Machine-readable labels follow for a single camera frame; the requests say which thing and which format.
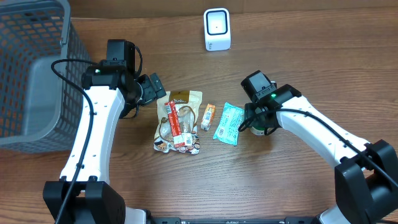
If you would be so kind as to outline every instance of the snack bag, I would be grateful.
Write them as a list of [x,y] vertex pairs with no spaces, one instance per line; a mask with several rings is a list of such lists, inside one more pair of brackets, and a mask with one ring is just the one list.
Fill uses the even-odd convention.
[[[167,91],[166,95],[157,100],[157,117],[159,124],[155,133],[154,149],[168,153],[170,150],[187,152],[190,154],[198,154],[200,149],[198,137],[198,114],[202,100],[202,92],[200,91]],[[184,144],[174,143],[175,130],[170,125],[171,111],[170,107],[174,106],[172,111],[177,112],[178,124],[181,135],[184,137]]]
[[220,124],[213,139],[218,139],[223,143],[238,145],[238,128],[243,122],[244,110],[237,106],[225,103]]
[[214,119],[215,114],[216,114],[216,106],[207,104],[207,107],[205,109],[205,114],[201,119],[200,128],[202,128],[205,131],[208,131],[210,129],[210,125]]

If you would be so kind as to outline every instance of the gray plastic basket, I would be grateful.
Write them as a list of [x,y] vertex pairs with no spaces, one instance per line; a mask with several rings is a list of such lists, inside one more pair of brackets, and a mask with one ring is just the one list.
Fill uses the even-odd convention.
[[[71,149],[82,95],[50,68],[61,58],[90,57],[64,1],[0,0],[0,147],[22,152]],[[56,69],[80,84],[85,63]]]

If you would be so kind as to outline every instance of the white device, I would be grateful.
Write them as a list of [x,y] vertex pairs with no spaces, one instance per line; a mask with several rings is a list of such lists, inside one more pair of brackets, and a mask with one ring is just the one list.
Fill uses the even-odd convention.
[[229,12],[225,8],[208,9],[203,15],[206,50],[228,50],[231,48],[231,26]]

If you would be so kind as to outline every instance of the blue wrapper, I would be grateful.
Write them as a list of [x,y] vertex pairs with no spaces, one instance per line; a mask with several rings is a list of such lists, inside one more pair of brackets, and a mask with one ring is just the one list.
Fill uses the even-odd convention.
[[243,122],[244,110],[225,103],[220,124],[214,133],[213,139],[218,139],[223,143],[236,146],[238,144],[238,128]]

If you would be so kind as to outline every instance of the clear plastic bag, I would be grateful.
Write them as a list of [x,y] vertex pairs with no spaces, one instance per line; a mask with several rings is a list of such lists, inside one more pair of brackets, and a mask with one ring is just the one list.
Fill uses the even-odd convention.
[[[155,133],[154,149],[168,153],[170,150],[198,154],[200,142],[198,137],[198,112],[202,100],[200,91],[175,91],[167,92],[166,96],[157,100],[157,115],[159,125]],[[172,130],[167,116],[165,103],[175,102],[178,122],[181,133],[190,133],[191,144],[182,147],[174,147]]]

